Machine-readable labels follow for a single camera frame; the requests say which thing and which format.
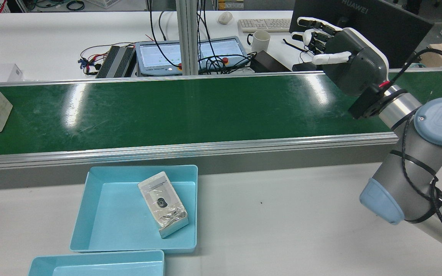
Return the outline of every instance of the green conveyor belt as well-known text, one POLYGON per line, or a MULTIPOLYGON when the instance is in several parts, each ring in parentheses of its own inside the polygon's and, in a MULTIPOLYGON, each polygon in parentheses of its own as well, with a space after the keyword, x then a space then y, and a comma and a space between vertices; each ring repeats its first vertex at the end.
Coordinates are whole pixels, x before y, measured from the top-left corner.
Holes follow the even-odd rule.
MULTIPOLYGON (((423 103, 442 97, 442 72, 398 84, 423 103)), ((0 155, 376 133, 354 120, 324 75, 228 77, 0 87, 13 104, 0 155)))

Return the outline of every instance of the red wire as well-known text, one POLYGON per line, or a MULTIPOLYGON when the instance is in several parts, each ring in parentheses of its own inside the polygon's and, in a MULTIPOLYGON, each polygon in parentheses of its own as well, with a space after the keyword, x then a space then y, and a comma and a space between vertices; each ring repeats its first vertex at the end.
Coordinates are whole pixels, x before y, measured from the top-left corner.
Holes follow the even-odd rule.
POLYGON ((88 61, 91 61, 99 56, 105 56, 106 54, 108 54, 108 52, 104 53, 104 54, 92 54, 91 56, 88 57, 88 61))
POLYGON ((3 5, 1 5, 0 13, 2 13, 3 10, 5 9, 6 1, 7 1, 7 0, 5 0, 5 1, 3 2, 3 5))

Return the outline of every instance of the plastic wrap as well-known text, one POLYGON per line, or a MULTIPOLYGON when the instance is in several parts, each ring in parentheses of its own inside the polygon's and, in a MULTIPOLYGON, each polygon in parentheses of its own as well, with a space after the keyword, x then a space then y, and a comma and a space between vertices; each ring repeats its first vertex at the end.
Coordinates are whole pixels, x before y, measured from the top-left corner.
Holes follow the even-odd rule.
POLYGON ((162 171, 137 184, 162 238, 186 226, 188 215, 167 174, 162 171))

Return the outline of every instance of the black device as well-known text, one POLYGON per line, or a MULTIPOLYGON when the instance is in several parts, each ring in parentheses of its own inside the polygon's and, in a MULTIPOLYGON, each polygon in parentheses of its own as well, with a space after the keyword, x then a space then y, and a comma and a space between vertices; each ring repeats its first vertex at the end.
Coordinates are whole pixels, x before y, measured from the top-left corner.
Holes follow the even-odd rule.
MULTIPOLYGON (((137 70, 140 72, 140 75, 182 75, 180 68, 175 68, 170 64, 170 62, 173 62, 174 64, 179 64, 181 62, 179 41, 159 41, 157 44, 154 41, 137 42, 135 44, 138 65, 137 70)), ((199 70, 201 72, 216 71, 217 68, 221 67, 221 61, 219 61, 219 59, 222 58, 226 58, 226 63, 223 61, 223 67, 226 68, 243 66, 249 62, 249 59, 246 58, 247 53, 237 36, 202 40, 199 47, 199 70), (213 56, 218 56, 218 61, 216 61, 216 58, 209 58, 213 56)))
POLYGON ((356 29, 386 55, 390 68, 401 68, 433 26, 382 0, 296 0, 290 33, 304 31, 301 16, 356 29))
POLYGON ((137 59, 134 48, 112 46, 96 78, 130 77, 136 63, 137 59))
POLYGON ((256 73, 291 72, 286 66, 265 51, 260 51, 252 58, 250 68, 256 73))
POLYGON ((314 65, 311 61, 304 63, 297 63, 293 65, 293 72, 302 72, 302 71, 321 71, 321 65, 314 65))

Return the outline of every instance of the keyboard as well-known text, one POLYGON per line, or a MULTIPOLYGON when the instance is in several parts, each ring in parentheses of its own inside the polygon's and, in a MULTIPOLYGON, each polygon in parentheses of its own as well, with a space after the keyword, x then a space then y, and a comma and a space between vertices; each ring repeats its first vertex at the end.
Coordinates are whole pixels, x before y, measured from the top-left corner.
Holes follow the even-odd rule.
POLYGON ((238 29, 243 33, 265 30, 269 33, 287 33, 291 19, 239 19, 238 29))

